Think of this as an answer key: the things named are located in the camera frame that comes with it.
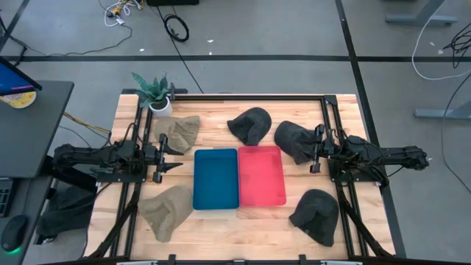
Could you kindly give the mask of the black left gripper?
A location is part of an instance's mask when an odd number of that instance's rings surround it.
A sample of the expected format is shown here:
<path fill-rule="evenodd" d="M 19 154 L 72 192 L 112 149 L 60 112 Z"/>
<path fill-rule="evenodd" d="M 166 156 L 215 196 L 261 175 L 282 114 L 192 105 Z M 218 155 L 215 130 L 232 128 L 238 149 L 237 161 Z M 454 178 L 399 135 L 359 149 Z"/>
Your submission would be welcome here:
<path fill-rule="evenodd" d="M 166 134 L 159 135 L 160 146 L 157 148 L 151 143 L 145 143 L 143 145 L 144 153 L 144 165 L 145 166 L 156 166 L 156 170 L 153 173 L 152 181 L 154 183 L 162 182 L 162 172 L 166 173 L 167 171 L 182 166 L 183 163 L 164 163 L 164 154 L 168 138 Z M 172 149 L 170 146 L 167 146 L 167 153 L 169 155 L 183 155 L 182 152 L 179 152 L 175 149 Z"/>

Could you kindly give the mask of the dark grey bucket hat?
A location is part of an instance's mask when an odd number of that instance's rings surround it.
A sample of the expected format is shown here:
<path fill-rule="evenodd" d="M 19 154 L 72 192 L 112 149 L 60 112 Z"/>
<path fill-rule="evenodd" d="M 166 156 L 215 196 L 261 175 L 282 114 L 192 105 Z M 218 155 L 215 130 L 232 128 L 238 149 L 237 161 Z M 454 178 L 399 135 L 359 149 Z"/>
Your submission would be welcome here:
<path fill-rule="evenodd" d="M 271 116 L 261 107 L 250 108 L 235 119 L 227 121 L 229 131 L 245 146 L 257 146 L 271 125 Z"/>
<path fill-rule="evenodd" d="M 336 199 L 325 191 L 311 189 L 303 194 L 289 221 L 317 243 L 332 247 L 338 218 Z"/>
<path fill-rule="evenodd" d="M 290 121 L 283 121 L 275 131 L 275 143 L 299 165 L 314 158 L 314 145 L 322 141 L 315 130 L 307 130 Z"/>

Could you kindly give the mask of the khaki bucket hat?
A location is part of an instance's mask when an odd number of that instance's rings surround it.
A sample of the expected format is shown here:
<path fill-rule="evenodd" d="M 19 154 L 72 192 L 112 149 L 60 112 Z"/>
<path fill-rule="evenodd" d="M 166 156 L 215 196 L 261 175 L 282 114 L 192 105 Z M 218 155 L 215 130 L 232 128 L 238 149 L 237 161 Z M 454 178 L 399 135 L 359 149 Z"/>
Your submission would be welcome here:
<path fill-rule="evenodd" d="M 168 188 L 156 197 L 141 199 L 140 215 L 148 222 L 159 242 L 169 242 L 171 235 L 193 212 L 192 190 L 185 185 Z"/>
<path fill-rule="evenodd" d="M 168 138 L 168 145 L 173 150 L 184 153 L 195 144 L 199 127 L 200 117 L 198 116 L 162 117 L 157 120 L 152 132 L 157 140 L 160 134 L 165 134 Z"/>

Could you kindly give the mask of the blue plastic tray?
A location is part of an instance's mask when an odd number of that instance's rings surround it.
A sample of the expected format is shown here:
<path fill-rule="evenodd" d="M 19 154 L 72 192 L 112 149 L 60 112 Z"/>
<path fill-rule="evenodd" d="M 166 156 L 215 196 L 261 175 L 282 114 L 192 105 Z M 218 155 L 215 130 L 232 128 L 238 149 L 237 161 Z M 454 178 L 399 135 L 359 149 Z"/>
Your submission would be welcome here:
<path fill-rule="evenodd" d="M 195 210 L 230 210 L 239 207 L 238 153 L 236 149 L 198 149 L 194 153 Z"/>

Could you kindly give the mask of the red plastic tray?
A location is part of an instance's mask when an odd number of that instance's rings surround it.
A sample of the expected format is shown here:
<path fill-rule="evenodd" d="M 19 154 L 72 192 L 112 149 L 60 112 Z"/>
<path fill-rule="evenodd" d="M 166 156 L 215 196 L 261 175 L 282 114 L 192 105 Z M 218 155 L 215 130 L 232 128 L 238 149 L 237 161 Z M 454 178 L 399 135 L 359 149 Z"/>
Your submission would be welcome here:
<path fill-rule="evenodd" d="M 239 147 L 238 180 L 241 207 L 285 205 L 286 188 L 278 146 Z"/>

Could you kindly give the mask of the green plant in white pot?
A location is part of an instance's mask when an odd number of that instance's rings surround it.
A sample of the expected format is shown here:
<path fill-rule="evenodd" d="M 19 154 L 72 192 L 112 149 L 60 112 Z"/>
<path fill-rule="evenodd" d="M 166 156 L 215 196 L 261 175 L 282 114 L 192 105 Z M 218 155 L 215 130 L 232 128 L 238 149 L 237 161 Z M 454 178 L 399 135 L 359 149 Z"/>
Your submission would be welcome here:
<path fill-rule="evenodd" d="M 157 117 L 169 117 L 172 113 L 172 106 L 166 76 L 161 79 L 155 77 L 152 82 L 147 82 L 141 75 L 134 72 L 132 72 L 132 77 L 139 85 L 135 93 L 141 100 L 140 107 L 148 107 Z"/>

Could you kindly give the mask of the black bag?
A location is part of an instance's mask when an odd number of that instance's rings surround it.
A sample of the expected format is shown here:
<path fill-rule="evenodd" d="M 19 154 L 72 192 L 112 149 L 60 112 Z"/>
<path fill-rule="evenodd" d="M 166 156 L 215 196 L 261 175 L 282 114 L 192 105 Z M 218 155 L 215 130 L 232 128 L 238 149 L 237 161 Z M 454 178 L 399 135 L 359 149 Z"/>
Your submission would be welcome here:
<path fill-rule="evenodd" d="M 58 191 L 40 216 L 36 234 L 54 238 L 62 232 L 86 228 L 89 225 L 95 198 L 95 192 L 76 186 Z"/>

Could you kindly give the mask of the grey table foot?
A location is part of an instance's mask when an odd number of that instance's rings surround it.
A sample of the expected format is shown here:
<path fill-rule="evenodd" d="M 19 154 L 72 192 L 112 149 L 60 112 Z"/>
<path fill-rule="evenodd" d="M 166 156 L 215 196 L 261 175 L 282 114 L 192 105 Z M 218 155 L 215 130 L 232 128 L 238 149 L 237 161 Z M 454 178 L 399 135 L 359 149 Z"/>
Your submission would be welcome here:
<path fill-rule="evenodd" d="M 455 119 L 471 121 L 471 101 L 455 109 L 416 109 L 414 111 L 416 118 L 422 119 Z"/>
<path fill-rule="evenodd" d="M 457 17 L 450 15 L 438 15 L 438 11 L 446 0 L 429 0 L 417 14 L 387 14 L 385 22 L 404 26 L 422 27 L 446 27 L 458 22 Z"/>

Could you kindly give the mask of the black desk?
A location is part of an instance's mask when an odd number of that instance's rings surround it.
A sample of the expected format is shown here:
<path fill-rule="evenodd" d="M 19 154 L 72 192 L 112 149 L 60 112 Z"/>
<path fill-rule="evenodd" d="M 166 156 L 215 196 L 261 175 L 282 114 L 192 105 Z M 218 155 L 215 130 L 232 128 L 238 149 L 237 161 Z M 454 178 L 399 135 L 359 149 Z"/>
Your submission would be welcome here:
<path fill-rule="evenodd" d="M 0 177 L 33 178 L 46 159 L 74 83 L 40 81 L 43 89 L 23 109 L 0 102 Z"/>

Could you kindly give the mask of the black box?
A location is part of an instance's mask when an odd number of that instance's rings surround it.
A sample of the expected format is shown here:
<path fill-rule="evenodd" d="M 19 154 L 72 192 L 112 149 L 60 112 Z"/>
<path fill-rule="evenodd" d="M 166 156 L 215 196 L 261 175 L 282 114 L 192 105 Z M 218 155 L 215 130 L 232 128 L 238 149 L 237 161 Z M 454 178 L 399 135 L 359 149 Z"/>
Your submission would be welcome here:
<path fill-rule="evenodd" d="M 149 6 L 178 6 L 178 5 L 197 5 L 199 0 L 146 0 Z"/>

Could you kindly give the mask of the yellow round disc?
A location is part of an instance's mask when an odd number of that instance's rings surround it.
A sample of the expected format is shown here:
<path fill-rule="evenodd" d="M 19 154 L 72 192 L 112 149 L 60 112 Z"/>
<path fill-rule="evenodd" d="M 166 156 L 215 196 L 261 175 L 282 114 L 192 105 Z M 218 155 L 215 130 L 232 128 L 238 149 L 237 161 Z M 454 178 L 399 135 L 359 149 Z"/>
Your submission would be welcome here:
<path fill-rule="evenodd" d="M 23 109 L 29 107 L 37 97 L 37 93 L 35 91 L 26 92 L 26 93 L 17 93 L 17 94 L 10 94 L 6 96 L 0 96 L 0 100 L 4 103 L 7 103 L 10 107 L 15 109 Z"/>

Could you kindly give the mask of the black keyboard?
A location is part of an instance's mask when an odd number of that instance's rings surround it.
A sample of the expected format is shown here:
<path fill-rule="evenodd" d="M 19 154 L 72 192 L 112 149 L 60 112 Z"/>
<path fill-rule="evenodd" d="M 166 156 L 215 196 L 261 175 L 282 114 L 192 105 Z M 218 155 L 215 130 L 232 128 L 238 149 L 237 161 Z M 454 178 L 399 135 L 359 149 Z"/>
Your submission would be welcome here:
<path fill-rule="evenodd" d="M 14 180 L 0 178 L 0 218 L 7 217 L 13 200 Z"/>

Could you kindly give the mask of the black computer mouse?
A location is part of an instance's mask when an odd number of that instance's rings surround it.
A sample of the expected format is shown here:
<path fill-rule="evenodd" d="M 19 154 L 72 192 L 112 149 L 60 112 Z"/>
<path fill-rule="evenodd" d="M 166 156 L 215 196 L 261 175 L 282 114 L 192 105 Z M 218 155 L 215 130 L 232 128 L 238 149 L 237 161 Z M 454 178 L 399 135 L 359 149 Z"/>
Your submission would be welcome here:
<path fill-rule="evenodd" d="M 0 247 L 5 252 L 12 252 L 21 246 L 28 222 L 29 219 L 24 214 L 14 216 L 7 222 L 0 235 Z"/>

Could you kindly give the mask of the black monitor with blue screen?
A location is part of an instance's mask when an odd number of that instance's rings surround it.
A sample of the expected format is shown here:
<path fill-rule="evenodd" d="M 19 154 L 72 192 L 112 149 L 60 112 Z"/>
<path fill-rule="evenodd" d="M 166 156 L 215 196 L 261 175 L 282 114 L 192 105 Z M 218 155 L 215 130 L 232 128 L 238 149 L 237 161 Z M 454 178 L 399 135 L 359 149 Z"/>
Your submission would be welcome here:
<path fill-rule="evenodd" d="M 0 57 L 0 96 L 41 90 L 40 84 Z"/>

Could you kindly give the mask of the black aluminium table frame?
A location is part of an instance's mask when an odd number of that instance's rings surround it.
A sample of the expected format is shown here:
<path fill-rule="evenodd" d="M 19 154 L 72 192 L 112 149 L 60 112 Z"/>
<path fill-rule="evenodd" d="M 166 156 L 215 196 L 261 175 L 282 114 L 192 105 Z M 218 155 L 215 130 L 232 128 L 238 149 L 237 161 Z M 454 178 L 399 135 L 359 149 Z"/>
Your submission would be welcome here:
<path fill-rule="evenodd" d="M 227 120 L 234 119 L 251 107 L 261 107 L 272 117 L 272 128 L 260 145 L 274 146 L 273 134 L 282 121 L 292 121 L 306 128 L 324 123 L 322 107 L 327 106 L 330 125 L 336 126 L 332 104 L 321 102 L 323 96 L 311 94 L 180 94 L 172 102 L 172 115 L 176 117 L 200 116 L 201 127 L 195 145 L 184 156 L 166 155 L 168 162 L 183 162 L 182 166 L 163 175 L 163 182 L 152 182 L 154 166 L 150 166 L 147 181 L 142 184 L 141 199 L 151 198 L 177 185 L 192 188 L 194 153 L 198 149 L 237 149 L 241 142 L 227 128 Z M 355 95 L 336 95 L 340 126 L 350 135 L 366 137 Z M 112 126 L 112 141 L 123 138 L 128 124 L 135 121 L 138 97 L 129 93 L 120 95 Z M 178 261 L 227 261 L 246 260 L 295 260 L 307 255 L 308 260 L 346 259 L 347 247 L 354 254 L 361 254 L 361 245 L 354 224 L 350 222 L 352 244 L 346 241 L 339 217 L 334 245 L 324 247 L 288 221 L 301 199 L 309 189 L 321 189 L 336 197 L 327 161 L 323 158 L 321 172 L 310 174 L 309 164 L 296 165 L 288 155 L 281 154 L 286 187 L 286 203 L 273 208 L 245 208 L 221 211 L 194 211 L 172 234 L 171 241 L 160 243 L 150 226 L 139 214 L 134 228 L 125 223 L 121 230 L 117 253 L 126 252 L 128 231 L 134 232 L 130 245 L 130 258 L 136 260 L 168 260 L 176 255 Z M 355 191 L 361 218 L 382 248 L 399 254 L 394 248 L 383 196 L 374 183 L 355 183 Z M 114 183 L 104 190 L 94 205 L 88 228 L 88 244 L 85 255 L 90 255 L 104 241 L 116 221 L 122 184 Z"/>

